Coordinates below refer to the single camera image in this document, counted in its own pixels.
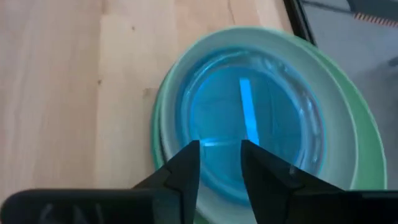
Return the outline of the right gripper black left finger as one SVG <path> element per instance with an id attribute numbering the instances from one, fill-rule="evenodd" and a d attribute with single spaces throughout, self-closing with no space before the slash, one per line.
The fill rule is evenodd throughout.
<path id="1" fill-rule="evenodd" d="M 193 223 L 200 143 L 131 189 L 30 189 L 8 197 L 1 223 Z"/>

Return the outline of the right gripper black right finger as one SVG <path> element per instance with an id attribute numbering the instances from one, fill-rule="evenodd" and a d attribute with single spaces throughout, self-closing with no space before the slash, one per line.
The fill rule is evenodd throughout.
<path id="1" fill-rule="evenodd" d="M 258 223 L 397 223 L 397 192 L 343 190 L 249 140 L 241 168 Z"/>

